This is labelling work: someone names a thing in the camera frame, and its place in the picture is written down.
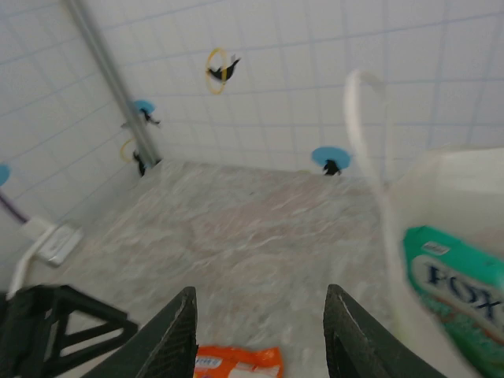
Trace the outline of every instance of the gray floor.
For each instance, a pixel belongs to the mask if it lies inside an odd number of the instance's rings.
[[[287,377],[327,376],[329,284],[390,322],[378,211],[344,176],[165,162],[31,281],[71,284],[141,324],[195,286],[198,343],[280,346]]]

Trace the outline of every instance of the wall tile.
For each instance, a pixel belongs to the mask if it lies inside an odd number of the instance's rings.
[[[206,107],[209,110],[210,116],[214,122],[218,124],[230,124],[231,114],[227,104],[227,99],[224,96],[215,96],[213,94],[204,97]]]
[[[438,0],[388,0],[388,26],[404,28],[440,22],[444,2]]]
[[[273,168],[279,169],[280,171],[295,171],[296,161],[295,155],[285,152],[272,152],[271,158],[273,162]]]
[[[203,97],[183,97],[182,98],[183,105],[187,109],[187,115],[190,120],[195,120],[198,122],[208,122],[209,114],[206,111],[206,105],[203,101]]]
[[[37,51],[52,44],[35,13],[22,13],[19,16],[10,17],[9,22],[28,51]]]
[[[437,123],[469,123],[480,90],[474,83],[441,83],[439,85]]]
[[[202,159],[209,163],[221,163],[221,152],[215,148],[202,148],[200,151]]]
[[[16,198],[22,195],[28,188],[28,183],[20,178],[19,169],[10,167],[10,176],[7,182],[2,185],[2,192],[8,198]]]
[[[61,51],[79,78],[98,71],[98,66],[82,39],[61,44]]]
[[[284,47],[283,53],[287,65],[283,69],[287,70],[289,86],[294,88],[313,87],[315,82],[309,44]]]
[[[348,140],[347,128],[344,126],[324,126],[324,142],[329,146],[337,146],[351,154],[352,147]]]
[[[176,129],[177,141],[183,145],[189,144],[197,144],[198,136],[196,132],[193,131],[193,127],[191,124],[182,123],[182,122],[174,122],[171,124],[172,128]]]
[[[343,41],[315,43],[318,85],[345,83],[345,49]]]
[[[388,79],[435,79],[441,53],[441,30],[441,26],[432,26],[389,33]]]
[[[256,90],[285,88],[284,68],[279,49],[250,51],[248,58]]]
[[[350,35],[379,32],[384,29],[382,0],[346,2],[345,5]]]
[[[39,144],[39,138],[19,112],[0,117],[0,152],[2,156],[6,158],[17,156],[37,144]]]
[[[295,126],[295,144],[299,152],[311,152],[321,146],[320,128]]]
[[[2,52],[1,61],[7,61],[23,54],[23,49],[4,22],[0,22],[0,51]]]
[[[269,0],[236,0],[233,4],[246,47],[271,46],[278,43],[272,4]]]
[[[181,94],[192,95],[199,93],[199,85],[196,83],[191,70],[189,57],[173,57],[169,59],[169,64],[172,67],[172,74],[175,76]]]
[[[47,148],[61,167],[72,164],[88,152],[76,127],[69,128],[48,140]]]
[[[121,64],[133,63],[143,59],[139,51],[139,45],[135,42],[131,25],[107,29],[103,32],[103,36],[113,57]]]
[[[253,168],[270,169],[269,156],[264,152],[245,151],[246,164]]]
[[[87,77],[82,83],[91,96],[94,109],[104,106],[107,102],[112,101],[112,92],[101,73],[96,73],[93,76]]]
[[[111,129],[103,119],[103,112],[92,113],[76,124],[76,130],[82,135],[82,143],[88,148],[96,148],[112,137]]]
[[[389,86],[397,122],[429,122],[434,84],[396,84]]]
[[[307,41],[309,36],[303,0],[276,0],[275,3],[282,42]]]
[[[201,9],[175,13],[175,22],[188,51],[208,50],[212,46]]]
[[[318,123],[317,90],[305,89],[290,92],[292,119],[295,124]]]
[[[173,15],[168,14],[163,17],[156,17],[152,20],[152,25],[161,40],[161,44],[165,48],[165,54],[173,55],[185,51],[182,36],[176,27]]]
[[[288,124],[289,105],[287,93],[264,93],[258,99],[259,113],[265,124]]]
[[[68,172],[78,185],[79,191],[85,195],[90,195],[107,180],[94,153],[88,154],[70,165]]]
[[[432,142],[428,148],[443,146],[464,146],[470,126],[436,125],[432,126]]]
[[[504,122],[502,112],[502,98],[504,96],[504,83],[487,83],[481,99],[480,111],[476,122],[498,123]]]
[[[241,151],[226,151],[222,150],[220,152],[222,156],[222,161],[226,165],[245,165],[245,160],[243,159],[244,153]]]
[[[70,114],[61,108],[53,95],[26,106],[23,113],[41,141],[62,132],[73,123]]]
[[[223,46],[226,50],[242,46],[238,25],[229,2],[212,2],[203,12],[207,12],[206,19],[212,30],[213,40],[218,46]]]
[[[237,124],[258,124],[258,109],[252,94],[235,94],[229,98],[231,111]]]
[[[73,84],[60,92],[74,120],[82,120],[94,110],[94,106],[87,99],[81,85],[80,83]]]
[[[241,127],[238,129],[239,138],[245,150],[266,150],[261,127]]]
[[[198,141],[201,146],[216,147],[218,146],[215,131],[208,124],[195,124],[195,134],[198,136]]]
[[[478,147],[501,147],[504,140],[504,128],[492,128],[488,126],[475,126],[472,130],[471,146]]]
[[[56,89],[60,89],[77,80],[57,47],[37,53],[34,58]]]
[[[152,59],[165,55],[162,46],[158,44],[152,22],[150,20],[138,21],[132,24],[132,32],[141,46],[143,59]]]
[[[448,18],[451,20],[459,20],[465,17],[479,16],[480,14],[496,13],[501,8],[501,0],[485,0],[484,2],[456,0],[450,2]]]
[[[491,78],[504,78],[504,69],[502,69],[502,62],[504,61],[504,28],[501,30],[501,35],[498,38],[496,46],[492,48],[495,51],[489,76]]]
[[[365,126],[364,138],[368,141],[369,156],[383,158],[385,155],[385,128],[383,126]]]
[[[172,10],[172,4],[165,0],[146,0],[143,4],[149,16],[157,16]]]
[[[239,149],[240,142],[233,126],[217,126],[215,127],[215,132],[221,148]]]
[[[62,217],[82,199],[76,186],[69,182],[63,173],[58,173],[38,185],[35,193],[43,201],[43,205],[51,208],[57,217]]]
[[[122,2],[91,0],[90,9],[96,23],[101,27],[114,26],[126,20]]]
[[[0,82],[2,90],[17,107],[50,93],[49,85],[27,58],[0,65]]]
[[[397,124],[393,140],[395,156],[397,158],[418,158],[427,146],[428,126],[405,126]]]
[[[323,124],[339,124],[343,122],[343,89],[324,88],[318,90],[321,102]]]
[[[268,145],[275,151],[294,151],[294,140],[292,139],[292,128],[276,127],[266,128],[266,139]]]
[[[494,18],[449,24],[443,59],[443,78],[477,79],[482,77],[494,30]]]
[[[313,38],[325,39],[342,35],[340,0],[309,0],[307,4]]]
[[[51,32],[56,43],[68,41],[79,35],[72,16],[63,4],[41,9],[38,11],[38,15]]]
[[[109,178],[119,172],[126,164],[120,159],[119,150],[113,139],[103,143],[95,153]]]
[[[138,20],[139,18],[146,16],[145,4],[137,2],[136,0],[123,0],[121,2],[121,8],[124,13],[124,17],[129,21]]]
[[[384,45],[382,35],[350,39],[350,69],[364,69],[384,75]]]
[[[45,146],[29,150],[26,154],[13,159],[11,163],[22,172],[23,177],[31,185],[55,174],[61,168]]]

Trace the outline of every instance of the orange snack bag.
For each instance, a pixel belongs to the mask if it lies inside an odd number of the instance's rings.
[[[243,349],[201,346],[194,378],[282,378],[284,364],[279,348],[249,352]]]

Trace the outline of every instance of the white container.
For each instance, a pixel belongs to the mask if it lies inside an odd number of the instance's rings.
[[[371,164],[363,137],[360,86],[369,84],[384,100],[387,115],[386,176],[394,179],[395,126],[384,83],[369,72],[346,80],[344,111],[355,158],[382,214],[394,333],[415,354],[448,377],[477,377],[476,370],[446,337],[434,315],[406,279],[402,240],[411,227],[428,225],[486,252],[504,251],[504,148],[431,150],[402,178],[385,184]]]

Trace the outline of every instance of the grout line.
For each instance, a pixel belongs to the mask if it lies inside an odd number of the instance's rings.
[[[58,92],[64,91],[65,89],[71,87],[72,85],[75,85],[75,84],[79,83],[81,80],[87,79],[89,76],[93,76],[96,73],[97,72],[90,73],[89,75],[86,75],[86,76],[82,77],[81,79],[78,79],[78,80],[76,80],[76,81],[74,81],[72,83],[66,84],[65,86],[61,87],[60,89],[56,90],[55,92],[51,92],[51,93],[45,94],[44,96],[41,96],[41,97],[37,98],[36,100],[33,100],[31,102],[28,102],[28,103],[26,103],[26,104],[24,104],[22,106],[19,106],[19,107],[15,108],[15,109],[11,109],[11,110],[3,113],[3,114],[0,114],[0,117],[8,116],[9,114],[18,112],[19,110],[22,110],[23,108],[26,108],[26,107],[31,106],[31,105],[39,102],[39,101],[44,100],[44,99],[46,99],[46,98],[48,98],[50,96],[53,96],[53,95],[55,95]]]
[[[205,25],[206,25],[206,30],[209,34],[209,37],[210,37],[210,42],[212,43],[212,45],[214,46],[217,46],[217,43],[215,41],[215,38],[213,36],[213,30],[210,28],[209,26],[209,19],[208,19],[208,16],[207,16],[207,12],[204,12],[204,11],[201,11],[202,13],[202,17],[203,17],[203,22],[205,22]],[[187,46],[185,45],[185,41],[183,40],[183,45],[182,45],[185,49],[187,49]],[[195,62],[194,60],[192,59],[192,56],[189,57],[189,59],[191,60],[191,70],[193,71],[193,75],[195,74],[195,80],[197,81],[198,80],[198,68],[196,67],[195,65]],[[213,137],[215,138],[215,142],[216,144],[221,147],[221,142],[219,141],[219,137],[217,135],[217,129],[216,129],[216,124],[215,124],[215,121],[210,113],[210,110],[209,110],[209,105],[208,103],[206,102],[206,97],[205,96],[202,96],[202,101],[203,101],[203,105],[205,106],[205,111],[206,111],[206,115],[209,119],[209,125],[210,127],[212,128],[212,132],[213,132]],[[224,156],[222,155],[222,151],[219,150],[219,157],[220,157],[220,163],[221,164],[225,164],[225,161],[224,161]]]
[[[501,3],[501,10],[504,10],[504,2]],[[499,40],[500,35],[502,33],[502,24],[504,22],[503,18],[504,18],[504,16],[501,13],[495,22],[494,34],[491,37],[491,49],[488,52],[487,65],[485,66],[484,73],[483,73],[484,79],[487,79],[488,76],[490,75],[490,71],[491,71],[491,68],[492,68],[492,65],[493,65],[493,62],[495,59],[495,51],[497,50],[498,40]],[[488,82],[487,80],[482,80],[481,84],[480,84],[480,90],[478,91],[478,95],[476,97],[474,109],[472,111],[471,126],[470,126],[469,132],[467,134],[467,139],[465,140],[465,144],[467,144],[467,145],[469,145],[471,143],[471,141],[473,140],[474,126],[476,124],[478,116],[480,115],[481,102],[483,101],[483,95],[484,95],[485,89],[487,88],[487,82]]]
[[[80,206],[83,202],[87,201],[95,192],[99,191],[102,187],[104,187],[111,179],[113,179],[115,176],[117,176],[119,173],[121,173],[124,169],[128,167],[128,164],[124,164],[122,167],[120,167],[117,172],[115,172],[110,178],[105,181],[104,183],[101,183],[96,189],[94,189],[89,195],[87,195],[82,201],[77,203],[75,206],[73,206],[67,213],[63,214],[61,217],[57,219],[57,223],[61,223],[65,219],[67,215],[69,215],[73,210],[77,208],[77,206]]]
[[[309,0],[302,0],[303,3],[303,8],[305,10],[305,15],[306,15],[306,29],[308,31],[308,44],[309,44],[309,55],[310,55],[310,63],[312,65],[312,75],[313,75],[313,81],[315,85],[312,88],[306,88],[306,89],[314,89],[315,90],[315,102],[317,104],[317,123],[319,125],[319,137],[321,141],[321,146],[323,146],[324,143],[324,126],[323,126],[323,117],[322,117],[322,105],[321,105],[321,92],[319,91],[320,88],[323,86],[320,84],[320,73],[318,72],[318,65],[317,65],[317,54],[315,51],[315,38],[313,37],[313,30],[312,30],[312,25],[311,22],[309,21],[309,5],[308,5]]]
[[[54,43],[54,41],[57,40],[56,36],[54,35],[54,33],[49,29],[49,27],[47,26],[45,20],[43,20],[38,14],[35,15],[35,17],[39,20],[39,23],[42,25],[42,28],[45,30],[45,32],[47,33],[47,35],[49,36],[49,38],[51,39],[51,42]],[[63,60],[65,62],[65,64],[67,65],[67,68],[69,69],[69,71],[76,77],[76,78],[79,78],[79,75],[76,74],[73,66],[68,62],[66,56],[60,51],[59,47],[57,47],[58,49],[58,52],[61,53],[61,56],[63,57]],[[43,71],[42,67],[39,65],[39,63],[33,59],[33,63],[35,64],[35,67],[39,70],[39,73],[42,75],[43,79],[49,84],[51,90],[54,92],[54,96],[59,104],[59,106],[69,115],[69,117],[72,119],[73,118],[73,113],[71,111],[71,109],[69,108],[68,104],[65,102],[65,100],[63,99],[63,97],[61,96],[61,93],[56,93],[57,92],[57,88],[54,86],[54,84],[52,83],[52,81],[50,80],[50,78],[47,76],[47,74]],[[77,82],[77,85],[79,86],[79,88],[83,91],[84,93],[84,96],[87,97],[87,100],[90,102],[90,104],[95,107],[95,104],[94,104],[94,101],[92,100],[90,94],[88,93],[87,91],[87,88],[85,85],[83,85],[83,81],[85,79],[81,79]],[[80,138],[82,140],[82,143],[85,144],[86,146],[86,149],[89,151],[91,150],[91,145],[90,143],[86,143],[87,141],[87,138],[85,137],[85,135],[81,132],[80,128],[76,128],[76,131],[77,133],[80,135]],[[58,161],[58,159],[56,159],[56,156],[54,155],[53,151],[50,149],[50,148],[46,148],[46,151],[48,152],[48,154],[54,159],[54,161],[56,161],[58,164],[60,164],[60,162]],[[105,165],[103,164],[103,162],[100,160],[100,159],[96,159],[98,160],[98,165],[100,167],[100,170],[102,171],[102,173],[105,175],[105,177],[108,179],[109,175],[107,174],[106,170],[105,170]],[[77,180],[74,179],[74,177],[70,174],[69,172],[69,166],[70,165],[67,165],[65,168],[61,169],[60,172],[63,173],[63,175],[65,176],[65,178],[70,182],[72,183],[75,188],[76,188],[76,191],[78,193],[81,194],[81,197],[85,197],[85,193],[80,189],[80,185],[79,183],[77,182]]]
[[[45,24],[40,20],[39,18],[39,15],[36,13],[35,14],[35,18],[39,21],[39,23],[42,25],[42,28],[45,28]],[[5,20],[4,21],[4,25],[6,26],[6,28],[9,30],[9,32],[13,35],[14,39],[19,43],[19,45],[21,46],[22,49],[24,49],[25,51],[28,50],[26,44],[24,43],[24,40],[21,38],[21,36],[16,32],[16,30],[13,28],[13,26],[11,25],[11,22],[10,20]],[[63,101],[61,100],[61,96],[59,94],[57,94],[57,89],[56,87],[54,86],[52,80],[50,80],[50,78],[47,76],[47,74],[44,72],[42,66],[39,64],[39,61],[37,61],[35,59],[35,55],[30,55],[28,56],[28,60],[31,62],[31,64],[33,65],[33,67],[35,68],[36,72],[38,72],[38,74],[40,75],[40,77],[42,78],[42,81],[45,82],[45,84],[49,87],[50,89],[50,92],[53,93],[56,97],[57,97],[57,101],[59,103],[59,105],[63,108],[63,110],[65,112],[68,113],[68,109],[65,105],[65,103],[63,103]],[[57,166],[60,168],[60,162],[58,161],[58,159],[56,159],[56,157],[54,156],[54,153],[53,151],[47,147],[46,143],[40,143],[39,146],[41,146],[41,148],[43,148],[43,150],[45,150],[49,156],[54,160],[54,162],[57,164]],[[68,172],[66,172],[65,169],[59,169],[57,172],[61,172],[63,175],[65,175],[66,179],[69,180],[69,182],[72,182],[72,177],[68,174]],[[80,192],[80,189],[78,188],[78,186],[76,187],[76,190],[77,192],[79,192],[81,195],[82,192]],[[40,202],[40,205],[41,207],[43,207],[50,215],[52,218],[55,218],[56,217],[56,214],[53,212],[53,210],[49,207],[47,207],[45,204],[44,204],[44,201],[39,197],[39,194],[34,192],[33,193],[34,197],[36,197],[36,199]]]
[[[75,163],[77,163],[78,161],[81,161],[82,159],[84,159],[86,156],[92,154],[93,152],[95,152],[98,148],[100,148],[101,146],[103,146],[105,143],[109,142],[110,140],[114,139],[116,136],[118,136],[119,134],[121,133],[121,131],[117,132],[116,134],[112,135],[110,138],[106,139],[103,141],[103,143],[99,144],[98,146],[92,148],[90,151],[88,151],[86,154],[84,154],[83,156],[79,157],[78,159],[76,159],[75,161],[71,162],[70,164],[67,164],[66,166],[64,167],[61,167],[61,169],[55,173],[53,173],[52,175],[46,177],[45,179],[39,181],[38,183],[32,185],[31,187],[29,187],[26,191],[24,191],[22,194],[16,196],[13,201],[16,201],[16,199],[18,199],[21,195],[23,195],[24,193],[26,193],[27,191],[30,191],[31,189],[35,188],[35,187],[38,187],[40,184],[42,183],[45,183],[46,181],[48,181],[49,179],[55,177],[56,175],[60,174],[61,171],[63,169],[67,169],[68,167],[70,167],[71,165],[74,165]]]
[[[308,5],[305,3],[305,12],[307,15],[309,15],[309,9]],[[438,21],[430,24],[422,24],[422,25],[417,25],[417,26],[412,26],[412,27],[402,27],[402,28],[389,28],[389,29],[384,29],[380,31],[371,31],[371,32],[366,32],[366,33],[357,33],[357,34],[347,34],[347,35],[340,35],[338,37],[331,37],[331,38],[319,38],[315,39],[312,37],[312,30],[311,30],[311,25],[309,22],[307,22],[307,28],[309,32],[309,39],[305,42],[294,42],[294,43],[276,43],[268,46],[255,46],[255,47],[243,47],[241,49],[234,49],[235,51],[239,52],[245,52],[245,51],[256,51],[256,50],[265,50],[265,49],[273,49],[273,48],[281,48],[281,47],[289,47],[289,46],[299,46],[299,45],[306,45],[306,44],[313,44],[313,43],[325,43],[325,42],[333,42],[333,41],[340,41],[340,40],[345,40],[345,39],[352,39],[352,38],[361,38],[361,37],[369,37],[369,36],[375,36],[375,35],[383,35],[383,34],[390,34],[393,32],[402,32],[405,30],[411,30],[411,29],[418,29],[418,28],[430,28],[434,26],[440,26],[440,25],[448,25],[448,24],[453,24],[457,22],[465,22],[468,20],[479,20],[483,18],[488,18],[488,17],[494,17],[498,15],[503,15],[504,11],[496,12],[496,13],[487,13],[484,15],[479,15],[479,16],[474,16],[474,17],[466,17],[463,19],[458,19],[458,20],[445,20],[445,21]],[[209,54],[212,50],[206,49],[206,50],[194,50],[194,51],[188,51],[189,54]],[[185,55],[187,53],[176,53],[176,54],[169,54],[164,57],[156,57],[156,60],[159,59],[167,59],[171,57],[179,57],[181,55]],[[145,62],[143,61],[136,61],[136,62],[130,62],[127,63],[126,65],[137,65]]]
[[[446,20],[448,18],[449,13],[450,13],[450,3],[448,2],[448,0],[444,0],[443,20]],[[443,61],[447,44],[448,23],[441,23],[441,24],[443,25],[443,29],[441,31],[441,43],[439,46],[438,65],[435,71],[434,94],[432,96],[431,118],[430,118],[431,125],[428,128],[427,142],[425,144],[426,150],[428,150],[432,146],[432,138],[434,135],[434,127],[432,125],[434,124],[438,116],[439,92],[441,87],[440,83],[441,78],[443,77]]]
[[[231,8],[233,17],[236,20],[239,20],[238,13],[236,10],[236,3],[235,2],[230,3],[230,8]],[[239,37],[240,44],[242,46],[245,46],[245,42],[244,42],[245,35],[243,33],[243,29],[242,29],[239,22],[236,23],[236,27],[238,28],[238,37]],[[258,97],[255,95],[258,92],[255,89],[255,84],[254,84],[255,81],[253,80],[254,75],[252,73],[252,67],[250,65],[249,55],[248,55],[247,51],[245,51],[245,50],[243,51],[243,59],[244,59],[243,63],[245,63],[245,67],[246,67],[246,74],[249,77],[250,87],[252,88],[252,91],[254,92],[252,95],[252,98],[254,99],[254,106],[255,106],[256,112],[258,114],[259,123],[261,125],[261,133],[262,133],[262,138],[264,139],[264,143],[266,146],[266,153],[268,156],[269,166],[272,168],[273,167],[273,159],[272,159],[272,155],[271,155],[271,149],[270,149],[269,143],[268,143],[268,136],[266,134],[266,126],[265,126],[265,123],[264,123],[262,115],[261,115],[261,107],[259,106]]]
[[[203,12],[203,16],[204,16],[204,19],[206,22],[206,27],[209,31],[210,41],[213,44],[213,47],[215,48],[215,47],[217,47],[217,42],[215,40],[215,35],[214,35],[215,31],[212,29],[212,24],[209,22],[208,13]],[[245,149],[243,148],[243,142],[242,142],[241,136],[239,134],[238,128],[236,127],[235,114],[232,112],[231,100],[229,99],[229,95],[227,93],[225,93],[225,91],[223,91],[223,93],[221,93],[220,95],[224,96],[223,97],[224,104],[225,104],[226,108],[228,109],[229,119],[232,121],[232,129],[233,129],[233,132],[235,133],[236,142],[238,143],[238,146],[241,150],[243,164],[246,165]],[[221,142],[219,141],[217,130],[216,130],[216,138],[217,138],[217,143],[220,146]],[[221,154],[220,157],[222,159],[222,163],[225,164],[224,155]]]
[[[163,17],[163,16],[167,16],[169,14],[174,14],[174,13],[178,13],[178,12],[183,12],[184,10],[189,10],[189,9],[193,9],[193,8],[199,8],[201,6],[207,6],[207,5],[210,5],[210,4],[217,4],[218,2],[223,2],[223,1],[226,1],[226,0],[215,0],[213,2],[207,2],[207,3],[204,3],[204,4],[195,4],[195,5],[192,5],[192,6],[186,6],[186,7],[183,7],[183,8],[180,8],[180,9],[174,9],[174,10],[168,10],[166,12],[161,12],[161,13],[158,13],[156,15],[149,15],[149,16],[144,16],[144,17],[140,17],[138,19],[135,19],[135,20],[128,20],[128,21],[125,21],[125,22],[121,22],[119,24],[115,24],[115,25],[110,25],[110,26],[105,26],[103,28],[100,28],[101,30],[103,31],[108,31],[108,30],[113,30],[115,28],[120,28],[120,27],[123,27],[123,26],[126,26],[128,24],[132,24],[134,22],[140,22],[140,21],[147,21],[147,20],[153,20],[155,18],[159,18],[159,17]]]
[[[15,160],[17,158],[19,158],[20,156],[23,156],[24,154],[27,154],[28,152],[34,150],[35,148],[37,147],[40,147],[42,146],[43,144],[45,144],[46,142],[50,141],[51,139],[55,138],[56,136],[60,135],[62,132],[66,132],[67,130],[69,130],[70,128],[76,126],[79,122],[82,122],[83,120],[85,120],[86,118],[88,118],[89,116],[95,114],[96,112],[102,110],[103,108],[105,108],[106,106],[110,105],[110,103],[113,102],[113,100],[110,100],[109,102],[107,102],[105,105],[103,106],[100,106],[99,108],[97,108],[96,110],[93,110],[91,113],[89,113],[88,115],[86,115],[85,117],[83,118],[80,118],[79,120],[77,120],[76,122],[74,122],[73,124],[71,124],[70,126],[68,126],[67,128],[64,128],[63,130],[57,132],[56,134],[50,136],[49,138],[47,139],[44,139],[42,142],[36,144],[35,146],[31,147],[30,149],[26,150],[26,151],[23,151],[21,152],[20,154],[17,154],[17,155],[14,155],[12,157],[9,157],[8,159],[6,159],[6,161],[12,161],[12,160]]]
[[[386,85],[410,85],[410,84],[436,84],[436,83],[480,83],[480,82],[490,82],[490,83],[502,83],[504,82],[504,78],[502,79],[448,79],[448,80],[408,80],[408,81],[388,81]],[[316,90],[316,89],[328,89],[328,88],[343,88],[345,84],[327,84],[327,85],[314,85],[311,87],[290,87],[286,88],[277,88],[277,89],[266,89],[263,91],[251,90],[251,91],[232,91],[229,92],[228,95],[258,95],[261,93],[273,93],[273,92],[292,92],[292,91],[305,91],[305,90]],[[206,94],[201,93],[190,93],[190,94],[152,94],[147,95],[146,97],[203,97]]]
[[[282,32],[280,30],[280,12],[278,10],[277,2],[274,0],[271,0],[271,7],[272,7],[273,19],[275,21],[276,37],[280,41],[280,45],[283,45],[284,41],[282,40]],[[291,129],[292,146],[294,147],[294,152],[295,152],[294,164],[295,164],[296,171],[298,171],[299,170],[299,157],[297,155],[298,141],[297,141],[296,133],[295,133],[294,108],[293,108],[293,104],[292,104],[291,80],[289,77],[287,58],[285,56],[285,47],[280,48],[280,61],[282,62],[283,80],[285,81],[285,86],[286,86],[286,90],[287,90],[287,93],[286,93],[287,111],[289,112],[289,121],[290,121],[289,123],[291,124],[290,129]]]
[[[50,8],[51,6],[57,6],[58,5],[58,2],[53,2],[52,4],[45,4],[43,6],[37,6],[35,8],[31,8],[31,9],[26,9],[26,10],[21,10],[21,11],[18,11],[18,12],[14,12],[14,13],[11,13],[11,14],[3,14],[1,20],[4,20],[6,18],[10,18],[10,17],[15,17],[15,16],[20,16],[21,14],[26,14],[26,13],[35,13],[41,9],[45,9],[45,8]]]

